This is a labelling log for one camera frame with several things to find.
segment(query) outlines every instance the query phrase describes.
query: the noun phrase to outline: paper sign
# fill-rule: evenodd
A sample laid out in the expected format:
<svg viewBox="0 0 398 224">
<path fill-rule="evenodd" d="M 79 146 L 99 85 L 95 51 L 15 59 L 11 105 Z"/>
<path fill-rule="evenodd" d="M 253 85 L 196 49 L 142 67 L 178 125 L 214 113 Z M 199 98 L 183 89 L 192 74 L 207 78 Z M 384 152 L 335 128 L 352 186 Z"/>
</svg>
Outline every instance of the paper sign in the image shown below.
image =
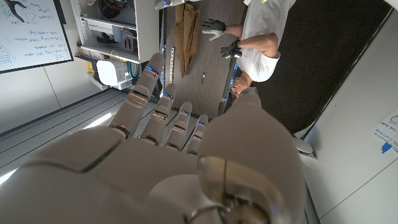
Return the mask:
<svg viewBox="0 0 398 224">
<path fill-rule="evenodd" d="M 97 22 L 97 21 L 90 21 L 87 20 L 88 28 L 91 30 L 96 30 L 100 32 L 104 32 L 106 34 L 113 34 L 112 25 L 104 23 L 104 22 Z"/>
<path fill-rule="evenodd" d="M 381 121 L 374 130 L 374 136 L 384 142 L 381 153 L 388 150 L 398 152 L 398 109 Z"/>
</svg>

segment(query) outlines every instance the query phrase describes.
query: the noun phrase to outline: shelving unit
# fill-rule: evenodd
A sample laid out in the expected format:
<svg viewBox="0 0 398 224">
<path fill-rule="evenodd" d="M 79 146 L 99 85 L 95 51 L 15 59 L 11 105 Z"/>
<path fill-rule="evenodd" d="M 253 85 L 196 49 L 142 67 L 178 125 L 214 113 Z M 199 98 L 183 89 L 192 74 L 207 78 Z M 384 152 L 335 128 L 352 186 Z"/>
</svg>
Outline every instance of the shelving unit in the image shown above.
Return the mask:
<svg viewBox="0 0 398 224">
<path fill-rule="evenodd" d="M 99 1 L 89 6 L 88 0 L 71 0 L 83 49 L 134 63 L 146 62 L 154 53 L 159 52 L 159 11 L 155 10 L 155 0 L 135 0 L 134 7 L 122 10 L 113 19 L 101 15 Z M 88 21 L 135 30 L 138 52 L 126 50 L 118 44 L 99 43 L 97 41 L 99 32 L 90 30 Z"/>
</svg>

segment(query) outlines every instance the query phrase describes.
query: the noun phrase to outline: glove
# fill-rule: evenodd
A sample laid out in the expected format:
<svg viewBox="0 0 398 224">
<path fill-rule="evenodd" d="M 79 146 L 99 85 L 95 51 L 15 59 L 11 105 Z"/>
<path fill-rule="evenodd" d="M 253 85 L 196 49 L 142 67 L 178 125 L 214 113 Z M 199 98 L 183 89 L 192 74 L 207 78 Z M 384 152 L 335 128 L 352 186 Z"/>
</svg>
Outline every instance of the glove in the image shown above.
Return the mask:
<svg viewBox="0 0 398 224">
<path fill-rule="evenodd" d="M 228 47 L 222 47 L 221 48 L 221 56 L 223 58 L 230 58 L 231 56 L 240 58 L 242 56 L 242 51 L 240 51 L 241 49 L 238 47 L 238 42 L 239 41 L 236 40 Z"/>
<path fill-rule="evenodd" d="M 213 34 L 209 40 L 214 40 L 217 37 L 220 37 L 221 35 L 224 34 L 226 25 L 224 22 L 209 19 L 209 21 L 203 22 L 203 24 L 201 25 L 201 28 L 202 28 L 202 31 L 201 31 L 202 33 Z"/>
</svg>

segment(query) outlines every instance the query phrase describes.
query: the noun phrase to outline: small white device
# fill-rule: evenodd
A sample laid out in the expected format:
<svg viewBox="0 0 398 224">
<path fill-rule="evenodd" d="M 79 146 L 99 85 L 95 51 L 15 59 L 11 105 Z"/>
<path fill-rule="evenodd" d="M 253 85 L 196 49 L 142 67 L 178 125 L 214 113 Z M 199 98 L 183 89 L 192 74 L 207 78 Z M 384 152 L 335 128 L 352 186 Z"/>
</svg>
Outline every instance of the small white device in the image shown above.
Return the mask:
<svg viewBox="0 0 398 224">
<path fill-rule="evenodd" d="M 304 141 L 302 139 L 293 138 L 293 143 L 294 143 L 294 146 L 296 147 L 296 149 L 298 149 L 298 150 L 300 150 L 302 152 L 305 152 L 305 153 L 312 153 L 313 152 L 313 149 L 312 149 L 311 145 L 309 145 L 308 142 L 306 142 L 306 141 Z"/>
<path fill-rule="evenodd" d="M 116 86 L 132 78 L 127 70 L 127 63 L 120 60 L 105 59 L 97 62 L 99 80 L 109 86 Z"/>
</svg>

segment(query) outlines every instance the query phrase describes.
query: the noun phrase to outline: human arm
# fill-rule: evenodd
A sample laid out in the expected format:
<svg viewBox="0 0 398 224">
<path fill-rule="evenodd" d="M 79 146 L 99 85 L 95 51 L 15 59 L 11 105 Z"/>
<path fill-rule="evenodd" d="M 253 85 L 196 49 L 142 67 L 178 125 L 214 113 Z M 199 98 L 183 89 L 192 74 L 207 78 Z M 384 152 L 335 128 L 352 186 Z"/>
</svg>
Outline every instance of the human arm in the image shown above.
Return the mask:
<svg viewBox="0 0 398 224">
<path fill-rule="evenodd" d="M 275 33 L 256 35 L 238 42 L 240 49 L 254 48 L 270 58 L 278 55 L 278 36 Z"/>
<path fill-rule="evenodd" d="M 225 29 L 225 34 L 232 34 L 242 39 L 243 26 L 242 25 L 227 25 Z"/>
</svg>

